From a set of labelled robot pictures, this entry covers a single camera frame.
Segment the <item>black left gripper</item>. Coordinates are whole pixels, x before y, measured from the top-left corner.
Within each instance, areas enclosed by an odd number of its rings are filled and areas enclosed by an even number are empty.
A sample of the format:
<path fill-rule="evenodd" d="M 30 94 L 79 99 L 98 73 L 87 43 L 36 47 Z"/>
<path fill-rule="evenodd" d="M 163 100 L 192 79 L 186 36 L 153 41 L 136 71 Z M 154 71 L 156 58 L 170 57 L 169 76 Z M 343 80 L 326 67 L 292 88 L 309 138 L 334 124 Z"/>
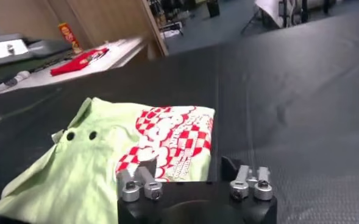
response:
<path fill-rule="evenodd" d="M 6 65 L 0 65 L 0 80 L 15 75 L 20 71 L 35 72 L 47 68 L 63 60 L 63 54 L 53 55 L 47 58 L 32 58 Z"/>

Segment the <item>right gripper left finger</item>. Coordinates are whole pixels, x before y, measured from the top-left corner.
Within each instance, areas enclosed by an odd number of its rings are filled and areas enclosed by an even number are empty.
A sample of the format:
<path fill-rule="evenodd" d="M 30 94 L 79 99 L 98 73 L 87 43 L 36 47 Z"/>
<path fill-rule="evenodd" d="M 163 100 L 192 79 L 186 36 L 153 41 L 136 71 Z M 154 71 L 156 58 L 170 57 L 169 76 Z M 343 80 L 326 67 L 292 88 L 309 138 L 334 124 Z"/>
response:
<path fill-rule="evenodd" d="M 163 185 L 154 178 L 157 159 L 142 161 L 131 175 L 128 169 L 121 170 L 116 175 L 118 198 L 125 202 L 135 202 L 140 199 L 141 191 L 144 197 L 153 201 L 163 195 Z"/>

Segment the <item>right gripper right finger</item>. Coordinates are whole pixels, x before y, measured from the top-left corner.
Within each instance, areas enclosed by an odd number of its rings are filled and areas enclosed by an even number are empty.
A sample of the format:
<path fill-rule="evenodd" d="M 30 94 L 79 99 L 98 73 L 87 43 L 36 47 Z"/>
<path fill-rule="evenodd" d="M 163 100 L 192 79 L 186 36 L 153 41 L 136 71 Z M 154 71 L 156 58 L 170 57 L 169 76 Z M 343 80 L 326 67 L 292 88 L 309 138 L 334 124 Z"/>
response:
<path fill-rule="evenodd" d="M 258 167 L 257 170 L 241 164 L 238 159 L 226 156 L 221 158 L 221 178 L 229 182 L 230 196 L 241 201 L 253 190 L 253 197 L 261 201 L 270 201 L 273 198 L 273 188 L 270 182 L 270 170 L 267 167 Z"/>

